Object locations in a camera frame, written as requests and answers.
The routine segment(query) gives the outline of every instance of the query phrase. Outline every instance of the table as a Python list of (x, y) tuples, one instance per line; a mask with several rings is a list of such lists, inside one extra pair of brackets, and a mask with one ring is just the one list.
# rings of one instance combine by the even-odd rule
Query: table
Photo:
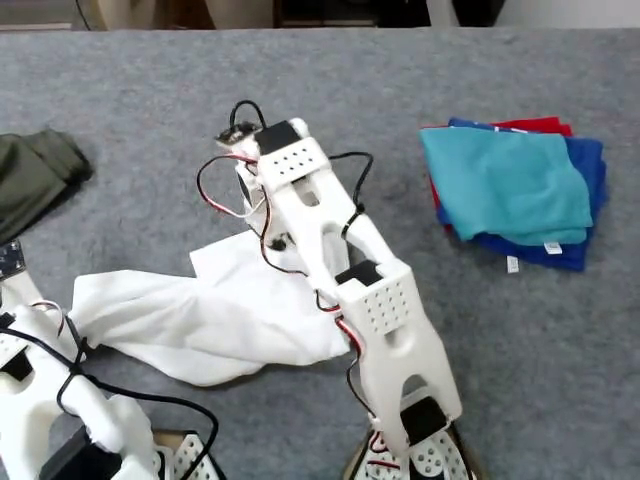
[[(327, 152), (376, 155), (368, 212), (413, 266), (465, 413), (463, 436), (493, 479), (640, 476), (640, 31), (314, 30), (0, 36), (0, 131), (72, 133), (96, 175), (23, 237), (32, 275), (70, 307), (80, 274), (192, 275), (188, 252), (244, 226), (208, 209), (194, 175), (239, 99), (267, 121), (303, 117)], [(611, 199), (584, 274), (524, 265), (451, 240), (425, 183), (420, 125), (560, 115), (604, 141)], [(341, 162), (355, 182), (361, 164)], [(239, 195), (220, 175), (222, 201)], [(212, 389), (117, 352), (91, 371), (181, 395), (221, 420), (231, 479), (338, 478), (367, 426), (345, 356), (269, 367)], [(144, 405), (156, 426), (206, 428)], [(53, 439), (73, 430), (56, 424)]]

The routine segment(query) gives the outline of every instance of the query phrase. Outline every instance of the olive green cloth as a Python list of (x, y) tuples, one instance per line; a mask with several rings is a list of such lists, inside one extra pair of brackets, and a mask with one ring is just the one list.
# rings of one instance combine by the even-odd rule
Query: olive green cloth
[(69, 135), (0, 135), (0, 243), (18, 236), (91, 177)]

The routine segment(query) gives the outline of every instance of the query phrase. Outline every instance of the clothing tag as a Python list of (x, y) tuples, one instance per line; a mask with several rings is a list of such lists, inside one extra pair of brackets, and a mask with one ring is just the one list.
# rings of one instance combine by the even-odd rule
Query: clothing tag
[(544, 244), (544, 249), (549, 255), (561, 255), (562, 247), (558, 242), (549, 242)]
[(520, 264), (518, 257), (507, 257), (507, 273), (518, 273), (520, 271)]

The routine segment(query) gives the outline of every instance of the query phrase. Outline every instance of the white cloth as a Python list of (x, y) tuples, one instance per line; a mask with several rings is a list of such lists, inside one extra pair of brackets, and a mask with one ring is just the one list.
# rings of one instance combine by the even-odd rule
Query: white cloth
[[(270, 252), (289, 267), (295, 258)], [(306, 280), (269, 267), (253, 232), (191, 253), (198, 278), (123, 270), (80, 276), (69, 316), (104, 344), (194, 385), (267, 363), (308, 365), (348, 351)]]

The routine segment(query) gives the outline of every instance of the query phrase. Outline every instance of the stack of towels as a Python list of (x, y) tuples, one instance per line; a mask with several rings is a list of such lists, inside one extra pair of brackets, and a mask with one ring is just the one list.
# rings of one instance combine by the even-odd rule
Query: stack of towels
[(602, 143), (557, 117), (420, 132), (445, 228), (508, 257), (583, 271), (606, 201)]

